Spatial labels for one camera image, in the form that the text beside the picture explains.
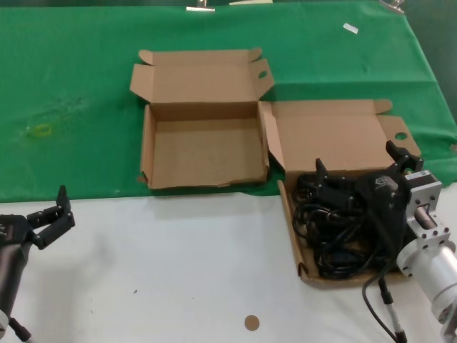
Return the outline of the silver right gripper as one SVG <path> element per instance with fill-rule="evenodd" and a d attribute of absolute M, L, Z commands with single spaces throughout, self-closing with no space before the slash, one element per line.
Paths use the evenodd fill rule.
<path fill-rule="evenodd" d="M 419 249 L 448 247 L 456 251 L 450 240 L 451 230 L 439 217 L 436 207 L 442 190 L 442 183 L 430 171 L 423 170 L 421 157 L 412 155 L 406 148 L 386 142 L 386 151 L 393 163 L 388 170 L 405 174 L 406 223 L 418 240 Z M 320 159 L 316 159 L 315 191 L 313 199 L 319 204 L 332 208 L 354 208 L 354 180 L 330 176 Z"/>

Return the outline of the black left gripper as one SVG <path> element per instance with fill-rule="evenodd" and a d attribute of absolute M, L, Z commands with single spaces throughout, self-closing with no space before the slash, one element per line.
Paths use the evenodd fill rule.
<path fill-rule="evenodd" d="M 26 217 L 1 215 L 1 247 L 30 243 L 45 249 L 75 226 L 66 187 L 61 185 L 56 205 L 34 212 Z M 44 227 L 38 234 L 35 229 Z"/>

